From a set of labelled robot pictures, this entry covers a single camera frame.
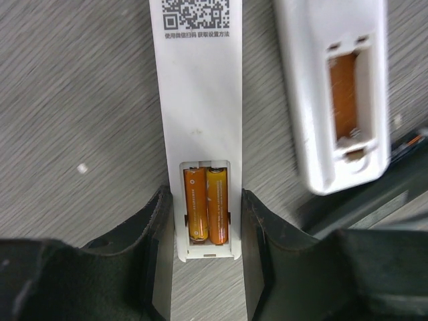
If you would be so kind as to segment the white remote with black batteries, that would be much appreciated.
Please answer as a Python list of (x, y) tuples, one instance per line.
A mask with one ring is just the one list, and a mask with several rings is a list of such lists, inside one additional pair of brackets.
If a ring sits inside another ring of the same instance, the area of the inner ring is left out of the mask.
[(275, 1), (299, 174), (317, 195), (391, 161), (386, 1)]

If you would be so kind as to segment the orange AAA battery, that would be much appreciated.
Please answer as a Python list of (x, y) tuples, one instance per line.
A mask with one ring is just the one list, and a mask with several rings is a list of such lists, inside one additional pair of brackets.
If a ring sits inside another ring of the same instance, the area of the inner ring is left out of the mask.
[(207, 170), (207, 210), (211, 243), (223, 245), (228, 240), (227, 169)]

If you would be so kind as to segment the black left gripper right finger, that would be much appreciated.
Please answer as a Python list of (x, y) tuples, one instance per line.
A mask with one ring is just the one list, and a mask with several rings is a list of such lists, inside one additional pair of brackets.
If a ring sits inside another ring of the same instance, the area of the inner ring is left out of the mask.
[(426, 320), (427, 234), (339, 229), (316, 239), (242, 192), (250, 320)]

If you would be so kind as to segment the long white remote control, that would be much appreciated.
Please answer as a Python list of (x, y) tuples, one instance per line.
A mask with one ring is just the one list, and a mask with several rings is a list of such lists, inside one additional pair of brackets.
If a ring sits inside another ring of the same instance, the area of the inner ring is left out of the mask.
[[(180, 260), (241, 255), (242, 49), (241, 1), (151, 1), (150, 17), (163, 121), (177, 255)], [(190, 196), (184, 171), (227, 174), (228, 239), (223, 245), (189, 235)]]

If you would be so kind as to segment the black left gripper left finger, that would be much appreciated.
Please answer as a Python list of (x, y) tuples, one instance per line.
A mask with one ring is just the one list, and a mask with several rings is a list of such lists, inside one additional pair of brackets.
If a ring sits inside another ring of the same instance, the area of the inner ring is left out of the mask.
[(169, 320), (174, 226), (170, 189), (83, 247), (1, 240), (2, 320)]

